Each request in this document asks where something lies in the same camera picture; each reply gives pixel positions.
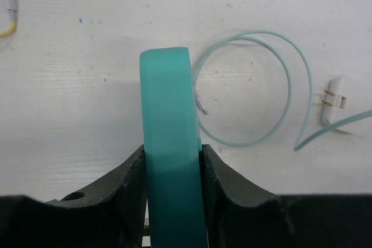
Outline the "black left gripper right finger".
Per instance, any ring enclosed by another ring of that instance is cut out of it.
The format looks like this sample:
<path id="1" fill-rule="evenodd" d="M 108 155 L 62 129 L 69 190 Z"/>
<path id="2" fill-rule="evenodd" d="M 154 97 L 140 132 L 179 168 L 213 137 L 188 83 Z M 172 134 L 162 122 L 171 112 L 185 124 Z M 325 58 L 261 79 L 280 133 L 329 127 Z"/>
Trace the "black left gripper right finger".
<path id="1" fill-rule="evenodd" d="M 202 147 L 210 247 L 370 247 L 371 195 L 273 194 Z"/>

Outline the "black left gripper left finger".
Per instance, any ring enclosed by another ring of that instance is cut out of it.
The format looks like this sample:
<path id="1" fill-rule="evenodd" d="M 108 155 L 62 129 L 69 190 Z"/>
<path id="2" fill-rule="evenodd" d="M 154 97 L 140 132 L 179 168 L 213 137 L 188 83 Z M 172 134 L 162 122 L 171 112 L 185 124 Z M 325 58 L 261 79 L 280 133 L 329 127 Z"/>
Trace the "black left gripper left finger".
<path id="1" fill-rule="evenodd" d="M 61 200 L 1 196 L 1 247 L 141 247 L 145 153 Z"/>

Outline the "teal power strip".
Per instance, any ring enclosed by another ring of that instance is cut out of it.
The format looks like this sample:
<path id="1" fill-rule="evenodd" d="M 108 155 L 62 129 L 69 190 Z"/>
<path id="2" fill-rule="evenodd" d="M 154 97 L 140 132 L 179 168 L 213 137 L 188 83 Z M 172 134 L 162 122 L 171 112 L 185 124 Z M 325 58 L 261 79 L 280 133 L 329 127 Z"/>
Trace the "teal power strip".
<path id="1" fill-rule="evenodd" d="M 151 246 L 206 247 L 189 51 L 150 49 L 139 63 Z"/>

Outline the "white cube charger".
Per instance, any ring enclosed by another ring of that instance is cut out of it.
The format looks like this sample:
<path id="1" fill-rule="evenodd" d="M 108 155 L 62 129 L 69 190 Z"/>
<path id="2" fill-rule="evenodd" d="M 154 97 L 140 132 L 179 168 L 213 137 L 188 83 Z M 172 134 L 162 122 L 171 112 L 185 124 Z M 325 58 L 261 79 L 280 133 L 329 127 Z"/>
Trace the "white cube charger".
<path id="1" fill-rule="evenodd" d="M 346 104 L 346 97 L 343 95 L 345 80 L 345 77 L 333 78 L 324 90 L 324 99 L 321 101 L 324 107 L 320 120 L 324 127 L 341 119 L 340 115 Z"/>

